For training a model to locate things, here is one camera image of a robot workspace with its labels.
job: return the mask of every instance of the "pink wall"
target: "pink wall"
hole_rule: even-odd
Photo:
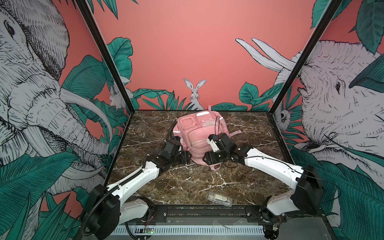
[[[139,88],[175,90],[190,97],[187,78],[201,79],[200,104],[222,102],[244,105],[239,90],[245,82],[263,93],[272,87],[276,72],[257,62],[235,39],[251,45],[260,39],[290,59],[301,51],[312,33],[315,0],[116,0],[118,19],[94,1],[94,16],[105,41],[129,38],[133,46],[132,92]],[[140,109],[151,109],[139,99]]]

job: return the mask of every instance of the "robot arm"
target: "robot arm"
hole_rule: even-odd
[[[251,145],[236,145],[225,133],[210,135],[207,142],[213,151],[207,152],[204,161],[211,165],[223,161],[234,161],[261,170],[288,185],[291,190],[271,197],[266,208],[270,218],[285,212],[301,210],[315,214],[325,194],[323,183],[312,166],[301,167],[271,157]]]

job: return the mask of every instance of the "brown marble surface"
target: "brown marble surface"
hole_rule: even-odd
[[[146,154],[164,146],[167,131],[175,119],[191,112],[136,111],[118,155],[109,183],[116,182],[141,166]],[[260,151],[283,159],[265,113],[223,112],[229,132],[241,130],[232,139],[247,142]],[[192,162],[175,166],[139,189],[136,196],[146,196],[156,204],[212,204],[208,192],[233,199],[233,204],[262,204],[269,195],[278,195],[288,187],[274,177],[248,166],[226,162],[219,171]]]

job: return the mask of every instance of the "clear plastic box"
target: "clear plastic box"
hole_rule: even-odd
[[[207,193],[207,199],[217,204],[221,204],[227,207],[232,207],[232,198],[221,195],[221,194],[209,192]]]

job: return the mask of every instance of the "black metal frame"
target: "black metal frame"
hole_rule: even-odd
[[[291,74],[287,78],[287,80],[284,83],[283,88],[281,89],[279,95],[277,96],[275,102],[273,103],[271,109],[269,110],[270,113],[274,114],[277,107],[283,100],[284,96],[288,92],[290,86],[293,84],[293,81],[296,79],[297,75],[299,74],[301,68],[305,64],[305,61],[308,59],[308,57],[311,55],[312,50],[316,46],[317,42],[319,41],[320,37],[324,33],[325,29],[327,28],[328,24],[332,20],[333,15],[336,13],[337,8],[341,4],[343,0],[331,0],[329,3],[327,9],[325,10],[322,18],[320,19],[318,25],[313,30],[313,33],[305,46],[302,54],[300,55],[299,59],[296,62],[296,65],[293,67]]]
[[[91,32],[99,48],[99,51],[101,52],[101,56],[103,57],[109,71],[112,74],[113,80],[116,82],[116,85],[118,86],[119,91],[122,94],[122,97],[124,98],[125,103],[127,104],[129,112],[131,113],[130,115],[133,115],[135,112],[135,109],[133,108],[133,105],[128,97],[128,94],[125,90],[125,86],[122,84],[120,75],[116,69],[116,65],[113,62],[111,55],[109,54],[107,45],[105,44],[103,37],[99,31],[99,28],[97,27],[97,24],[93,18],[92,12],[88,8],[86,0],[76,0],[76,3],[77,3],[77,6],[79,7],[81,14],[83,15],[84,21],[87,23],[89,31]]]

